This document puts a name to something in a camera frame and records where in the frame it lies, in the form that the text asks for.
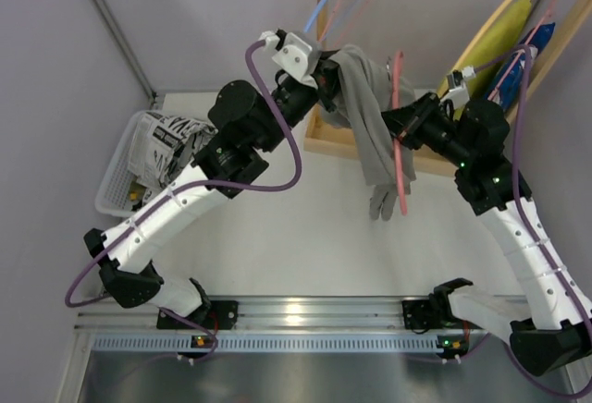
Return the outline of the pink trouser hanger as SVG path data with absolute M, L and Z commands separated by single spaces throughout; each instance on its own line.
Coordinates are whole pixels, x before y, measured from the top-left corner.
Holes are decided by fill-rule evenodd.
M 400 79 L 403 67 L 404 54 L 402 50 L 398 50 L 392 62 L 392 93 L 391 93 L 391 107 L 396 110 L 400 107 Z M 394 171 L 396 175 L 397 192 L 399 197 L 400 211 L 403 216 L 408 213 L 408 206 L 406 201 L 406 193 L 404 186 L 404 173 L 402 168 L 402 153 L 401 143 L 397 138 L 393 140 L 393 155 L 394 155 Z

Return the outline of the grey trousers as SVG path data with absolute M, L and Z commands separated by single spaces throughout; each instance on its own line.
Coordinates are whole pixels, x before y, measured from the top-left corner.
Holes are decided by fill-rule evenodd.
M 334 128 L 352 131 L 365 183 L 373 188 L 369 216 L 388 221 L 399 198 L 394 143 L 382 114 L 392 109 L 393 83 L 387 66 L 373 61 L 354 44 L 342 46 L 329 60 L 338 65 L 340 92 L 336 110 L 320 110 Z

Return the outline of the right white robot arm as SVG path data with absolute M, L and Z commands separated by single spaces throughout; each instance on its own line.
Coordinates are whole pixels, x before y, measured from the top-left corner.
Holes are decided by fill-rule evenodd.
M 502 108 L 471 100 L 454 120 L 445 105 L 430 92 L 382 118 L 404 147 L 427 147 L 455 166 L 457 190 L 498 243 L 525 302 L 491 296 L 457 278 L 433 289 L 433 313 L 444 324 L 466 321 L 487 330 L 534 376 L 590 356 L 591 301 L 553 247 L 531 189 L 503 153 L 510 125 Z

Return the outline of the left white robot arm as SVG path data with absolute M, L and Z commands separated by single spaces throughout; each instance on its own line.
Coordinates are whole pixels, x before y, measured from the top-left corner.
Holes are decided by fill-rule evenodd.
M 165 273 L 154 256 L 189 224 L 243 191 L 281 192 L 300 180 L 302 158 L 292 130 L 318 102 L 338 93 L 338 66 L 329 58 L 321 55 L 311 87 L 285 70 L 277 73 L 272 92 L 242 79 L 226 84 L 208 113 L 216 134 L 174 181 L 125 222 L 85 235 L 105 291 L 121 308 L 150 304 L 195 322 L 209 312 L 199 282 Z M 282 142 L 294 160 L 292 178 L 276 186 L 256 184 L 269 167 L 263 153 Z

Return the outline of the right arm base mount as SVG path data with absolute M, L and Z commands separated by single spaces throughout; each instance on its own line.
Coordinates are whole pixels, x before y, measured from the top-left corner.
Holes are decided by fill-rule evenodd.
M 479 329 L 479 326 L 465 323 L 434 305 L 429 299 L 405 299 L 401 302 L 404 327 L 414 332 L 436 329 Z

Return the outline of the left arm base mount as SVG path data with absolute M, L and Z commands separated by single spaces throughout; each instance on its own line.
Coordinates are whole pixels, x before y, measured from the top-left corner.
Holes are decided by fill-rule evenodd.
M 198 324 L 208 330 L 233 329 L 239 315 L 239 303 L 236 300 L 214 299 L 208 309 L 198 309 L 186 317 L 186 320 Z M 184 330 L 192 329 L 192 326 L 180 322 L 159 312 L 156 328 L 160 330 Z

